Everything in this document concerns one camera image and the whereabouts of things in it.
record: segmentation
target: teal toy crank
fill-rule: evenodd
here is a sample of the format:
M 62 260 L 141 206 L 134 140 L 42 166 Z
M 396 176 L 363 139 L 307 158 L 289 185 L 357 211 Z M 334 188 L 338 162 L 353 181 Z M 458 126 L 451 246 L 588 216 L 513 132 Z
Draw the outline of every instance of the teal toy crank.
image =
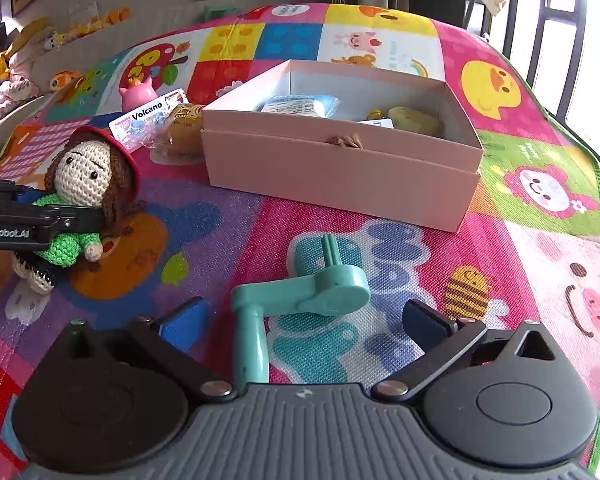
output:
M 344 316 L 365 306 L 370 297 L 365 271 L 344 265 L 336 238 L 322 237 L 323 270 L 275 282 L 248 283 L 232 290 L 237 324 L 234 340 L 234 385 L 269 383 L 269 353 L 264 318 L 311 312 Z

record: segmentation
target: open box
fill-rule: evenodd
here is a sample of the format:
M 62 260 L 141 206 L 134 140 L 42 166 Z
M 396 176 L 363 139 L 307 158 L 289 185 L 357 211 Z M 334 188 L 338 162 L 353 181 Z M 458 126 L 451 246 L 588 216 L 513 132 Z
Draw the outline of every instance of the open box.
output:
M 284 94 L 341 102 L 330 119 L 255 111 Z M 438 118 L 444 138 L 355 122 L 395 106 Z M 451 88 L 435 79 L 290 60 L 216 99 L 203 116 L 212 186 L 456 232 L 480 179 L 480 140 Z M 342 136 L 358 136 L 362 149 L 330 143 Z

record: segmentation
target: blue square print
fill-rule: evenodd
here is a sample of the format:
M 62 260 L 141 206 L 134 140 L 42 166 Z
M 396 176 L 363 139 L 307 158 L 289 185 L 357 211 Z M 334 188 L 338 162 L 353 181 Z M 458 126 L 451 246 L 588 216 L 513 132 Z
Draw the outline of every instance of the blue square print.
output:
M 267 23 L 253 59 L 315 60 L 321 35 L 321 23 Z

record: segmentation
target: yellow square print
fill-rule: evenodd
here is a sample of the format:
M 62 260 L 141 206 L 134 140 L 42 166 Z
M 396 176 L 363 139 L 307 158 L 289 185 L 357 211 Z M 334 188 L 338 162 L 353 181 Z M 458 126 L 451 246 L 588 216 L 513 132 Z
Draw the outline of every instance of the yellow square print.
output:
M 253 59 L 264 23 L 221 25 L 206 38 L 199 61 Z
M 414 32 L 423 36 L 438 37 L 436 27 L 429 18 L 382 7 L 331 4 L 324 17 L 324 23 L 390 28 L 391 30 Z

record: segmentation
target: crochet doll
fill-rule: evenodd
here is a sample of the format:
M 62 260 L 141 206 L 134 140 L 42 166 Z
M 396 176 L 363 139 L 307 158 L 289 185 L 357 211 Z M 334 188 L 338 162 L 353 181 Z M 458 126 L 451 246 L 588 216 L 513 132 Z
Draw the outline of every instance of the crochet doll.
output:
M 63 204 L 100 207 L 106 229 L 115 231 L 120 221 L 137 208 L 139 175 L 134 160 L 109 132 L 81 126 L 72 133 L 45 175 L 47 193 L 35 205 Z M 71 267 L 83 254 L 90 262 L 102 256 L 99 233 L 61 233 L 45 251 L 16 252 L 13 270 L 27 280 L 31 290 L 49 294 L 58 271 Z

